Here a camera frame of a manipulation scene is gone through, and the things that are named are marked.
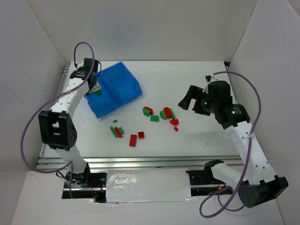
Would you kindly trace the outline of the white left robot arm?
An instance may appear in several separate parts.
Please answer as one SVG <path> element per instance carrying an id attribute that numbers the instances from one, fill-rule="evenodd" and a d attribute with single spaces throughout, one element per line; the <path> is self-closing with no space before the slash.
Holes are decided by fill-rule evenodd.
<path id="1" fill-rule="evenodd" d="M 72 117 L 81 99 L 100 90 L 96 73 L 101 63 L 85 58 L 83 65 L 73 71 L 64 92 L 48 110 L 38 115 L 42 142 L 55 150 L 69 164 L 66 179 L 86 186 L 90 183 L 90 167 L 76 147 L 77 130 Z"/>

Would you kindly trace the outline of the small green lego brick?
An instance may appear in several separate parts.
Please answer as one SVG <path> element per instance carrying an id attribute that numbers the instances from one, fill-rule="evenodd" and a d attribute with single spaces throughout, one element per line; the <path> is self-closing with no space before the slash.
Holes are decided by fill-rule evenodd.
<path id="1" fill-rule="evenodd" d="M 94 92 L 97 96 L 100 96 L 101 95 L 101 90 L 98 90 L 98 91 L 96 91 L 96 92 Z"/>

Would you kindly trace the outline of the green square lego brick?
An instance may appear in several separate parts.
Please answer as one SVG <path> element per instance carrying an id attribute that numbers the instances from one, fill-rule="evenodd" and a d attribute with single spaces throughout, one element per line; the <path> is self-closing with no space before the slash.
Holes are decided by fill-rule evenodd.
<path id="1" fill-rule="evenodd" d="M 157 115 L 151 115 L 150 116 L 150 121 L 152 121 L 152 122 L 159 122 L 159 116 L 157 116 Z"/>

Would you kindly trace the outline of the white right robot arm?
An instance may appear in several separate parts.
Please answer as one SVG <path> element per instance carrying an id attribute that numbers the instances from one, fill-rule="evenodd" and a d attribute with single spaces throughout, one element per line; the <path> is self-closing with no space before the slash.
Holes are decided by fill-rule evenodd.
<path id="1" fill-rule="evenodd" d="M 214 114 L 216 121 L 229 135 L 244 164 L 243 172 L 229 167 L 223 160 L 215 159 L 205 164 L 202 171 L 187 171 L 201 181 L 221 181 L 237 190 L 247 208 L 276 199 L 289 186 L 286 177 L 280 177 L 268 162 L 254 135 L 254 123 L 241 104 L 233 103 L 231 87 L 226 81 L 214 81 L 205 89 L 191 85 L 178 106 L 189 108 L 195 100 L 193 111 L 201 115 Z"/>

